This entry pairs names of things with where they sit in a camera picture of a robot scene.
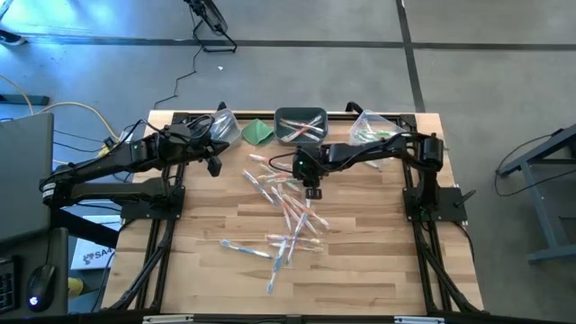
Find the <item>black cable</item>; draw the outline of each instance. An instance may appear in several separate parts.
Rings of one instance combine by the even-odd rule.
[[[570,170],[570,171],[561,173],[561,174],[559,174],[559,175],[553,175],[553,176],[547,177],[546,179],[540,180],[540,181],[538,181],[538,182],[536,182],[536,183],[534,183],[534,184],[527,185],[527,186],[525,186],[524,188],[518,189],[518,190],[516,190],[516,191],[514,191],[514,192],[512,192],[512,193],[501,193],[501,192],[498,190],[498,170],[500,170],[500,168],[502,167],[502,165],[504,164],[504,162],[505,162],[512,154],[514,154],[516,151],[518,151],[519,149],[523,148],[524,146],[526,146],[526,145],[528,145],[528,144],[530,144],[530,143],[533,143],[533,142],[535,142],[535,141],[537,141],[537,140],[541,140],[541,139],[545,139],[545,138],[551,137],[552,135],[553,135],[553,134],[548,134],[548,135],[540,136],[540,137],[537,137],[537,138],[535,138],[535,139],[531,139],[531,140],[529,140],[529,141],[527,141],[527,142],[524,142],[524,143],[518,145],[516,148],[512,149],[512,151],[511,151],[510,153],[508,153],[508,154],[502,159],[502,161],[500,161],[500,164],[498,165],[498,168],[496,168],[496,171],[494,172],[494,191],[496,192],[496,194],[497,194],[498,196],[500,196],[500,197],[510,197],[510,196],[515,195],[515,194],[520,194],[520,193],[522,193],[523,191],[532,188],[533,186],[540,185],[540,184],[545,183],[545,182],[547,182],[547,181],[554,180],[554,179],[559,178],[559,177],[561,177],[561,176],[566,176],[566,175],[569,175],[569,174],[571,174],[571,173],[576,172],[576,169],[573,169],[573,170]]]
[[[194,27],[194,26],[196,25],[196,21],[194,20],[194,15],[193,15],[193,13],[192,13],[192,8],[190,8],[190,7],[188,7],[188,8],[189,8],[189,10],[190,10],[190,17],[192,18],[192,24],[193,24],[193,27]],[[162,100],[156,101],[156,102],[154,103],[154,107],[152,108],[153,110],[156,110],[156,106],[157,106],[158,104],[163,103],[163,102],[165,102],[165,101],[168,101],[168,100],[170,100],[170,99],[173,99],[173,98],[177,98],[177,97],[178,97],[178,94],[176,94],[176,91],[178,90],[178,81],[182,80],[183,78],[187,78],[187,77],[189,77],[189,76],[191,76],[191,75],[193,75],[193,74],[196,73],[196,57],[200,54],[200,52],[203,50],[203,48],[204,48],[204,46],[201,45],[200,48],[198,49],[198,51],[196,52],[196,54],[194,54],[194,56],[193,56],[193,58],[192,58],[192,72],[190,72],[190,73],[188,73],[188,74],[185,74],[185,75],[180,76],[179,78],[177,78],[176,81],[175,81],[174,91],[173,91],[172,95],[170,95],[169,97],[166,97],[166,98],[164,98],[164,99],[162,99]]]
[[[96,301],[94,302],[94,306],[92,306],[92,309],[90,310],[91,312],[94,312],[94,310],[96,309],[96,306],[98,306],[98,302],[100,301],[100,297],[102,297],[102,291],[104,290],[104,283],[106,282],[106,273],[108,272],[108,266],[110,265],[110,261],[112,261],[112,257],[114,256],[115,253],[116,253],[116,251],[112,252],[110,254],[110,256],[108,257],[108,262],[106,262],[106,266],[104,267],[104,270],[102,273],[102,281],[100,282],[100,288],[98,289],[98,296],[96,297]]]
[[[468,239],[468,245],[470,245],[470,253],[472,254],[472,262],[476,262],[474,257],[474,245],[472,243],[472,239],[470,238],[470,234],[468,234],[468,231],[464,228],[464,226],[462,226],[462,224],[458,223],[457,221],[454,222],[454,225],[456,225]]]
[[[99,148],[99,149],[75,148],[75,147],[70,146],[68,144],[62,144],[62,143],[58,143],[56,141],[54,142],[54,145],[59,145],[59,146],[64,147],[64,148],[73,149],[73,150],[77,150],[78,152],[86,152],[86,153],[95,153],[95,152],[99,152],[102,150],[102,148]]]
[[[277,158],[289,157],[289,156],[292,156],[292,155],[294,155],[294,154],[296,154],[296,152],[286,153],[286,154],[282,154],[282,155],[279,155],[279,156],[271,157],[271,158],[268,160],[268,165],[269,165],[271,168],[274,168],[274,169],[276,169],[276,170],[284,171],[284,172],[287,172],[287,173],[291,174],[292,171],[289,171],[289,170],[286,170],[286,169],[284,169],[284,168],[275,166],[275,165],[272,164],[272,161],[276,160]]]
[[[96,142],[96,143],[100,143],[100,144],[103,143],[101,140],[98,140],[98,139],[90,139],[90,138],[87,138],[87,137],[84,137],[84,136],[80,136],[80,135],[76,135],[76,134],[71,134],[71,133],[68,133],[68,132],[65,132],[65,131],[62,131],[62,130],[54,130],[54,132],[60,133],[60,134],[63,134],[63,135],[68,135],[68,136],[75,137],[75,138],[82,139],[82,140],[90,140],[90,141],[93,141],[93,142]]]
[[[121,210],[119,210],[119,209],[117,209],[117,208],[108,207],[108,206],[101,206],[101,205],[92,205],[92,204],[81,203],[81,202],[77,202],[77,203],[76,203],[76,206],[91,207],[91,208],[101,208],[101,209],[107,209],[107,210],[110,210],[110,211],[121,212]]]

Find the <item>butcher block tabletop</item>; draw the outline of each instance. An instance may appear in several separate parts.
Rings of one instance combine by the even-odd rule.
[[[170,124],[174,113],[152,111],[156,127]],[[416,113],[418,131],[444,138],[437,113]],[[243,127],[250,121],[239,120]],[[272,125],[271,120],[264,121]],[[353,121],[330,121],[325,143],[348,142]],[[328,220],[320,236],[323,252],[296,251],[291,267],[283,267],[272,294],[266,293],[273,261],[222,247],[229,239],[271,255],[276,247],[265,234],[287,234],[284,216],[244,178],[265,173],[248,154],[273,157],[294,151],[276,140],[262,147],[245,141],[220,155],[220,176],[211,177],[206,163],[190,163],[184,172],[184,211],[175,225],[167,269],[163,313],[399,315],[425,314],[419,264],[411,224],[401,196],[401,162],[387,161],[382,172],[358,163],[321,181],[323,198],[312,209]],[[278,162],[290,163],[291,158]],[[441,186],[455,180],[447,152],[438,174]],[[138,173],[134,182],[160,176]],[[142,268],[151,220],[135,220],[118,240],[103,307],[117,301]],[[477,308],[482,299],[468,241],[453,223],[438,223],[445,269]],[[152,299],[157,269],[151,276]],[[441,306],[437,279],[430,268],[435,301]]]

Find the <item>wire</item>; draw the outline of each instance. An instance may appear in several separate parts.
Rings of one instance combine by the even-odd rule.
[[[103,143],[101,140],[98,140],[98,139],[90,139],[90,138],[87,138],[87,137],[84,137],[84,136],[80,136],[80,135],[76,135],[76,134],[71,134],[71,133],[68,133],[68,132],[65,132],[65,131],[62,131],[62,130],[54,130],[54,132],[60,133],[60,134],[63,134],[63,135],[68,135],[68,136],[75,137],[75,138],[79,138],[79,139],[82,139],[82,140],[90,140],[90,141],[93,141],[93,142],[96,142],[96,143],[100,143],[100,144]]]
[[[99,149],[82,149],[82,148],[75,148],[73,146],[70,146],[68,144],[62,144],[62,143],[58,143],[58,142],[54,142],[54,145],[59,145],[61,147],[64,148],[69,148],[69,149],[73,149],[73,150],[77,150],[78,152],[88,152],[88,153],[95,153],[95,152],[100,152],[102,150],[102,148]]]
[[[292,155],[294,155],[294,154],[296,154],[296,152],[286,153],[286,154],[282,154],[282,155],[279,155],[279,156],[271,157],[271,158],[268,160],[268,165],[269,165],[271,168],[274,168],[274,169],[276,169],[276,170],[284,171],[284,172],[287,172],[287,173],[291,174],[292,171],[286,170],[285,168],[281,168],[281,167],[275,166],[275,165],[272,164],[272,161],[276,160],[277,158],[285,158],[285,157],[292,156]]]
[[[110,210],[110,211],[122,212],[118,208],[113,208],[113,207],[108,207],[108,206],[100,206],[100,205],[92,205],[92,204],[81,203],[81,202],[77,202],[76,206],[90,207],[90,208],[102,208],[102,209],[106,209],[106,210]]]
[[[475,263],[474,245],[472,243],[472,239],[470,238],[470,234],[468,234],[468,231],[464,228],[464,226],[462,226],[462,224],[458,223],[457,221],[454,222],[454,225],[456,225],[468,239],[468,245],[470,245],[470,253],[472,254],[472,262]]]
[[[559,177],[561,177],[561,176],[566,176],[566,175],[569,175],[569,174],[571,174],[571,173],[576,172],[576,169],[573,169],[573,170],[570,170],[570,171],[561,173],[561,174],[559,174],[559,175],[553,175],[553,176],[547,177],[546,179],[542,179],[542,180],[540,180],[540,181],[538,181],[538,182],[535,182],[535,183],[533,183],[533,184],[531,184],[531,185],[527,185],[527,186],[525,186],[524,188],[518,189],[518,190],[516,190],[516,191],[514,191],[514,192],[511,192],[511,193],[501,193],[501,192],[498,190],[498,170],[500,170],[500,168],[502,167],[502,165],[504,164],[504,162],[505,162],[512,154],[514,154],[516,151],[518,151],[519,149],[523,148],[524,146],[526,146],[526,145],[528,145],[528,144],[530,144],[530,143],[533,143],[533,142],[535,142],[535,141],[537,141],[537,140],[541,140],[541,139],[545,139],[545,138],[551,137],[552,135],[553,135],[553,134],[548,134],[548,135],[540,136],[540,137],[537,137],[537,138],[535,138],[535,139],[531,139],[531,140],[529,140],[529,141],[527,141],[527,142],[524,142],[524,143],[518,145],[516,148],[512,149],[512,151],[511,151],[510,153],[508,153],[508,154],[502,159],[502,161],[500,161],[500,164],[498,165],[498,168],[497,168],[496,171],[494,172],[494,191],[496,192],[496,194],[497,194],[498,196],[500,196],[500,197],[510,197],[510,196],[515,195],[515,194],[520,194],[520,193],[522,193],[523,191],[532,188],[533,186],[537,186],[537,185],[543,184],[543,183],[545,183],[545,182],[548,182],[548,181],[550,181],[550,180],[554,180],[554,179],[556,179],[556,178],[559,178]]]
[[[193,13],[192,13],[192,8],[190,8],[190,6],[189,6],[188,8],[189,8],[189,10],[190,10],[190,17],[192,18],[192,24],[193,24],[193,27],[194,27],[194,26],[196,25],[196,21],[194,20],[194,15],[193,15]],[[174,91],[172,92],[172,95],[170,95],[169,97],[166,97],[166,98],[164,98],[164,99],[162,99],[162,100],[156,101],[156,102],[154,103],[154,107],[152,107],[152,110],[156,110],[156,106],[157,106],[158,104],[163,103],[163,102],[166,102],[166,101],[168,101],[168,100],[170,100],[170,99],[174,99],[174,98],[177,98],[177,97],[178,97],[178,94],[176,93],[176,91],[178,90],[178,81],[180,81],[180,80],[182,80],[182,79],[184,79],[184,78],[187,78],[187,77],[189,77],[189,76],[191,76],[191,75],[193,75],[193,74],[195,74],[195,73],[197,72],[197,71],[196,71],[196,57],[198,57],[198,55],[200,54],[200,52],[202,52],[203,49],[204,49],[204,46],[201,45],[200,48],[198,49],[198,51],[196,52],[196,54],[194,54],[194,56],[193,56],[193,58],[192,58],[192,72],[190,72],[190,73],[188,73],[188,74],[185,74],[185,75],[183,75],[183,76],[179,76],[179,77],[176,79],[176,81],[175,81]]]
[[[118,136],[116,136],[116,133],[114,133],[114,130],[112,129],[112,127],[110,127],[110,124],[108,123],[108,121],[100,114],[100,112],[98,112],[94,107],[91,107],[85,103],[77,103],[77,102],[63,102],[63,103],[54,103],[49,105],[48,107],[42,108],[38,113],[45,113],[48,110],[54,108],[54,107],[58,107],[61,105],[75,105],[75,106],[79,106],[79,107],[83,107],[86,108],[87,110],[92,111],[93,113],[96,114],[96,116],[98,116],[98,118],[100,118],[100,120],[103,122],[104,126],[106,126],[106,128],[108,129],[108,131],[110,132],[110,134],[112,134],[112,136],[116,139],[119,140],[120,138]]]
[[[100,297],[102,297],[102,291],[104,290],[104,283],[106,282],[106,273],[108,272],[108,266],[110,266],[110,261],[112,261],[112,257],[114,256],[114,254],[116,254],[116,251],[114,251],[110,254],[110,256],[108,257],[108,262],[106,262],[106,266],[104,267],[104,270],[102,273],[102,281],[100,282],[100,288],[98,289],[98,296],[96,297],[96,301],[94,302],[94,305],[92,306],[91,312],[94,312],[94,310],[96,309],[96,306],[98,306],[98,302],[100,301]]]
[[[18,86],[16,85],[16,83],[10,81],[10,79],[8,79],[6,76],[0,75],[0,77],[4,80],[6,80],[6,82],[8,82],[9,84],[11,84],[16,90],[18,90],[18,92],[20,93],[20,95],[22,95],[24,97],[24,100],[26,101],[26,103],[28,104],[28,108],[30,108],[30,114],[34,114],[34,108],[32,108],[32,103],[30,102],[30,99],[28,98],[28,95],[26,95],[24,93],[24,91]]]

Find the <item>concrete floor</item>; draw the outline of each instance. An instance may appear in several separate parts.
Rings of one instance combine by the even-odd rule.
[[[414,41],[576,43],[571,0],[406,0]],[[182,39],[191,23],[181,1],[17,0],[0,28],[19,32]],[[241,40],[401,41],[393,0],[218,0],[229,32]],[[40,15],[42,10],[54,14]],[[2,74],[53,102],[97,107],[116,130],[148,115],[191,70],[196,47],[28,44],[0,48]],[[440,113],[454,176],[477,194],[467,203],[469,231],[485,308],[495,314],[576,321],[576,259],[528,265],[545,246],[527,193],[499,198],[493,171],[516,145],[574,123],[575,51],[416,50],[426,111]],[[340,111],[354,100],[380,112],[414,112],[403,49],[240,48],[200,54],[198,73],[180,82],[179,97],[158,109],[268,109],[317,105]],[[6,84],[0,92],[11,93]],[[2,106],[0,117],[27,113]],[[108,136],[90,113],[55,110],[56,128]],[[80,139],[63,142],[91,148]],[[55,158],[90,158],[55,147]],[[512,176],[502,191],[523,186]],[[97,283],[98,275],[93,275]],[[72,301],[87,311],[93,295]]]

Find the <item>clear plastic bag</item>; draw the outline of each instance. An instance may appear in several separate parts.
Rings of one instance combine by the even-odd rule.
[[[364,110],[350,129],[350,145],[361,145],[381,139],[387,140],[393,135],[404,131],[404,129],[398,127],[391,121],[387,121],[376,112]],[[383,158],[365,163],[380,171],[387,159],[388,158]]]
[[[240,143],[240,127],[234,113],[230,109],[222,109],[212,114],[214,124],[210,128],[213,140],[222,140],[230,144],[229,149]]]

